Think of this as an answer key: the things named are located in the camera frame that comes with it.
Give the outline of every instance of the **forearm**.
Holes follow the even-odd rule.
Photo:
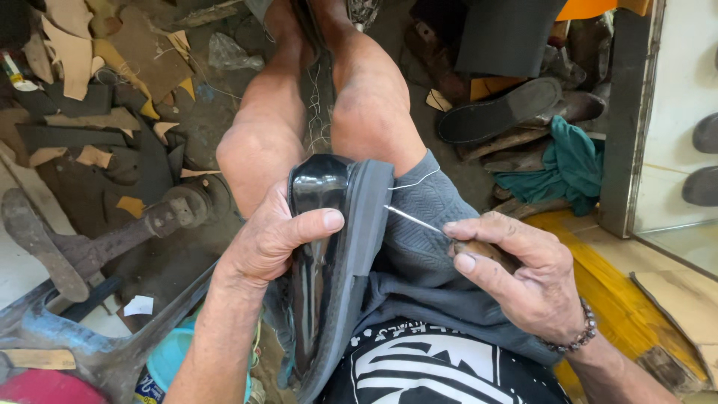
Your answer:
[[[591,404],[680,404],[646,371],[598,334],[578,352],[566,355]]]
[[[265,289],[238,279],[233,270],[224,261],[217,265],[166,404],[244,402],[248,355]]]

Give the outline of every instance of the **plastic bag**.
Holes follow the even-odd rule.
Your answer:
[[[220,70],[252,68],[260,71],[264,68],[264,60],[259,55],[247,55],[247,51],[232,38],[215,32],[210,38],[210,66]]]

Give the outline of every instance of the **red object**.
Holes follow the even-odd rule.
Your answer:
[[[28,369],[0,386],[0,400],[18,404],[109,404],[94,387],[57,370]]]

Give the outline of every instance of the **dirt floor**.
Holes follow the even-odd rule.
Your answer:
[[[150,13],[155,24],[162,27],[188,10],[211,3],[186,0],[179,1],[178,7],[172,7],[157,0],[137,2],[137,5]],[[411,24],[409,8],[413,4],[414,0],[385,0],[367,34],[391,55],[407,78],[411,116],[426,146],[454,181],[461,196],[477,211],[487,211],[492,198],[493,179],[476,161],[460,164],[453,147],[439,140],[435,121],[440,112],[425,103],[431,88],[429,77],[404,47],[404,32]],[[212,33],[222,32],[235,38],[251,55],[260,54],[267,58],[271,54],[273,45],[266,38],[259,21],[243,4],[240,4],[240,9],[232,17],[187,30],[194,60],[192,67],[196,72],[193,83],[197,100],[193,103],[178,98],[179,114],[172,109],[158,107],[163,120],[179,122],[174,130],[187,137],[186,167],[191,165],[200,170],[219,168],[215,149],[238,110],[240,100],[237,97],[241,97],[257,74],[251,69],[221,71],[210,67],[208,42]],[[330,151],[330,140],[321,138],[328,137],[330,133],[334,97],[330,56],[323,55],[320,63],[310,68],[302,78],[302,98],[307,105],[307,156],[313,152]],[[237,156],[241,158],[242,150],[237,150]],[[114,208],[115,196],[103,194],[93,187],[97,173],[92,168],[77,164],[73,158],[66,156],[40,166],[39,171],[80,234],[97,237],[132,220],[128,213]],[[196,229],[181,229],[166,239],[155,238],[143,243],[110,262],[103,272],[106,276],[117,274],[123,278],[123,303],[128,303],[135,295],[152,296],[155,299],[154,313],[157,314],[219,258],[240,227],[240,214],[233,206],[225,217],[215,223]],[[137,327],[150,319],[149,315],[134,316]],[[267,403],[291,402],[291,394],[276,391],[273,364],[275,362],[278,366],[281,353],[273,344],[271,329],[264,329],[261,343],[264,354],[253,375],[265,385]]]

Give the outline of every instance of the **teal cloth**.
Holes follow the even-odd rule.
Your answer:
[[[524,203],[565,198],[576,216],[586,216],[601,192],[603,151],[581,128],[560,116],[551,120],[551,137],[554,140],[544,152],[544,170],[496,173],[496,183]]]

